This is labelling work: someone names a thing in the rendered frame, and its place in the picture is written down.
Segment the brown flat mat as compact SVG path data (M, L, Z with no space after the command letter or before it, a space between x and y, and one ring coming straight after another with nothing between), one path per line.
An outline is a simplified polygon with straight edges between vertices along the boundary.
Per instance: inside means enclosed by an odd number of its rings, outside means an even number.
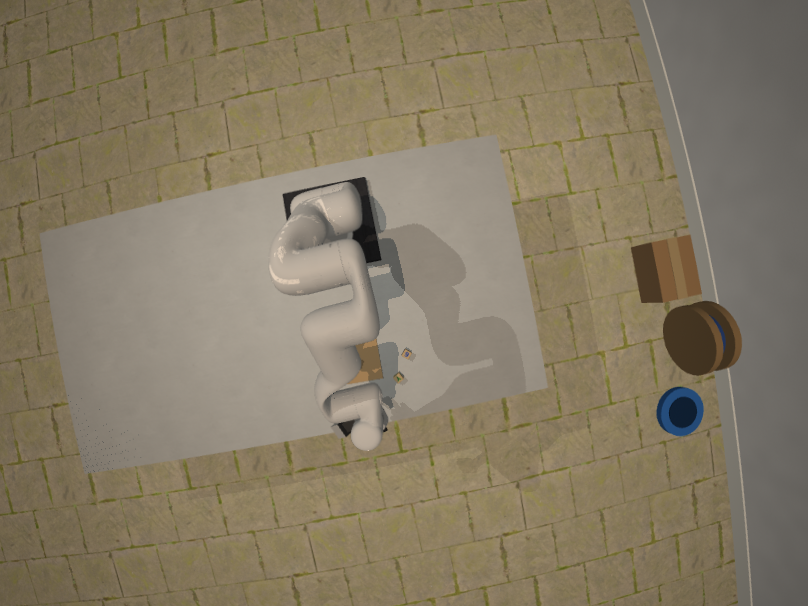
M348 384L382 379L377 340L355 345L361 358L361 369L358 375Z

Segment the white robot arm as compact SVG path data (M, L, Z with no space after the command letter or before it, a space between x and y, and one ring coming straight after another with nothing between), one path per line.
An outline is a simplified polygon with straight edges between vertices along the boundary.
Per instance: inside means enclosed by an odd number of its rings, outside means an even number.
M352 285L352 300L310 312L301 323L301 334L321 370L315 382L320 411L337 423L331 428L339 439L351 433L358 449L370 451L383 437L382 390L376 383L341 390L361 369L352 345L373 341L380 331L365 255L353 240L353 231L362 224L356 191L352 183L343 182L297 195L290 217L272 241L269 272L274 286L292 296Z

